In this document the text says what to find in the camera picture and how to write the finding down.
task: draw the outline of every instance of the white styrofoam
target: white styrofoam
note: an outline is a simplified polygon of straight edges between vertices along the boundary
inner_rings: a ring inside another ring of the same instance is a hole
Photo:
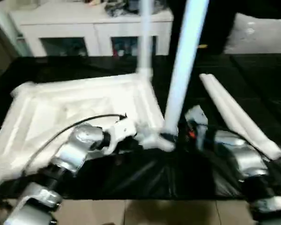
[[[101,114],[126,114],[151,128],[163,126],[153,88],[137,74],[44,84],[26,83],[16,88],[0,130],[0,183],[19,177],[30,156],[64,127]],[[107,128],[115,118],[89,123]],[[33,173],[46,166],[71,131],[48,146],[31,164]]]
[[[278,145],[261,131],[212,74],[200,74],[200,79],[231,130],[243,135],[252,145],[258,147],[271,159],[277,159],[281,156],[281,149]]]

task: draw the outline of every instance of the white tube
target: white tube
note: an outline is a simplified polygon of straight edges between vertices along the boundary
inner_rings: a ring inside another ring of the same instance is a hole
[[[137,73],[151,79],[151,53],[152,53],[152,37],[151,37],[151,15],[154,0],[141,0],[141,37],[138,41],[138,69]]]
[[[205,75],[213,83],[214,88],[217,89],[219,95],[225,102],[226,108],[228,107],[233,113],[237,121],[241,124],[247,136],[245,136],[252,144],[260,148],[267,156],[271,159],[276,159],[281,156],[281,149],[277,146],[275,142],[270,140],[261,129],[255,124],[255,122],[248,116],[248,114],[242,109],[242,107],[235,101],[235,99],[227,92],[227,90],[221,85],[221,83],[212,74]],[[224,118],[223,110],[220,110],[217,106],[219,112]]]
[[[188,0],[186,2],[165,112],[164,128],[171,134],[177,134],[177,125],[190,80],[208,2],[209,0]]]
[[[200,79],[229,129],[238,132],[246,138],[249,138],[243,126],[236,119],[235,115],[226,104],[225,100],[221,97],[218,89],[214,86],[210,77],[206,74],[200,74]]]

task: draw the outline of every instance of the black table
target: black table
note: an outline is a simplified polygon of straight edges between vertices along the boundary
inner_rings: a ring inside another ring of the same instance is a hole
[[[166,57],[153,58],[153,81],[158,103],[165,112],[172,65]],[[9,93],[26,81],[66,81],[135,72],[136,59],[112,57],[19,58],[0,77],[0,126],[12,102]],[[198,55],[183,112],[199,104],[209,124],[225,126],[200,82],[200,73],[212,73],[265,134],[281,146],[281,54]],[[219,199],[241,198],[217,164],[210,164],[191,144],[179,143],[172,153],[152,150],[87,162],[68,184],[71,199]],[[17,196],[29,180],[10,197]],[[4,195],[12,181],[0,186]]]

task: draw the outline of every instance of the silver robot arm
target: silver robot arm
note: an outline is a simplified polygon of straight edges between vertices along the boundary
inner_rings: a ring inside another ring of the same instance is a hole
[[[206,155],[211,150],[228,164],[252,218],[260,225],[281,225],[281,188],[273,183],[256,148],[239,135],[207,126],[207,118],[199,107],[185,117],[190,132],[195,132],[193,138],[198,150]]]
[[[49,165],[40,171],[44,175],[42,183],[30,183],[15,207],[0,217],[0,225],[57,224],[51,212],[56,211],[61,204],[60,187],[64,181],[75,177],[87,160],[112,154],[118,143],[127,137],[133,137],[143,149],[172,151],[175,148],[173,139],[168,140],[160,133],[139,126],[128,118],[118,121],[107,130],[88,123],[78,125]]]

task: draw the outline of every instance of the tile floor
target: tile floor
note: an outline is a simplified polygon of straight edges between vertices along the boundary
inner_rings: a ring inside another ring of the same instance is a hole
[[[71,201],[60,225],[253,225],[243,201]]]

